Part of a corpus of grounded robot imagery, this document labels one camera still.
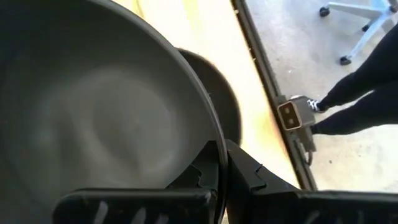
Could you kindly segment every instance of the sneaker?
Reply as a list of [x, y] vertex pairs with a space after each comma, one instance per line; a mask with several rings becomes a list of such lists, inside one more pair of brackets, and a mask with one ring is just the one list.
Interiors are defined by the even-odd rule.
[[[292, 96], [290, 99], [294, 99], [294, 98], [298, 98], [298, 97], [301, 97], [301, 96]], [[308, 99], [307, 100], [307, 105], [312, 111], [314, 111], [316, 113], [324, 113], [324, 112], [326, 112], [326, 110], [321, 110], [318, 107], [318, 104], [319, 104], [318, 100], [314, 100], [314, 99], [311, 99], [309, 97], [307, 97], [307, 99]]]

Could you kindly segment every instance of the person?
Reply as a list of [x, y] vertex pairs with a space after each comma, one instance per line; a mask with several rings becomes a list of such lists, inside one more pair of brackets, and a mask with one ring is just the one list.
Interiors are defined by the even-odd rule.
[[312, 125], [312, 134], [346, 135], [374, 126], [398, 124], [398, 25], [382, 38], [361, 66], [337, 82], [324, 99], [308, 98], [307, 103], [314, 112], [324, 113], [358, 98], [353, 106]]

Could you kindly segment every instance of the concrete floor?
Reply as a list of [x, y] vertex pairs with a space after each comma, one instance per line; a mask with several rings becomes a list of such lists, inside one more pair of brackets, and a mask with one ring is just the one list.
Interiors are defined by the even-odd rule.
[[[367, 0], [337, 1], [369, 4]], [[357, 43], [367, 20], [337, 11], [321, 19], [318, 10], [326, 2], [247, 0], [286, 96], [321, 99], [340, 78], [359, 67], [384, 35], [380, 30], [351, 65], [340, 66], [338, 59]], [[319, 189], [398, 192], [397, 131], [398, 126], [382, 126], [349, 136], [315, 136], [318, 151], [311, 168]]]

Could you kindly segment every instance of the wooden counter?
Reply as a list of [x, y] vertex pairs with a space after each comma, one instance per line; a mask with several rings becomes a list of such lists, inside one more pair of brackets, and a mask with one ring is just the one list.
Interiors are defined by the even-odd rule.
[[141, 16], [175, 47], [197, 53], [218, 68], [238, 100], [241, 147], [300, 187], [232, 4], [228, 0], [115, 1]]

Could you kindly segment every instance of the chair caster wheel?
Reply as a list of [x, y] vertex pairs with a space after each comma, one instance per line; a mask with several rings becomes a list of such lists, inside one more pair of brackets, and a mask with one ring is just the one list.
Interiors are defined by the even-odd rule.
[[342, 56], [340, 58], [340, 65], [349, 65], [351, 60], [347, 58], [347, 56]]
[[319, 16], [321, 17], [326, 17], [327, 15], [329, 15], [330, 10], [328, 7], [322, 7], [319, 9]]
[[368, 29], [369, 29], [369, 25], [365, 25], [365, 26], [362, 27], [362, 31], [363, 32], [368, 31]]

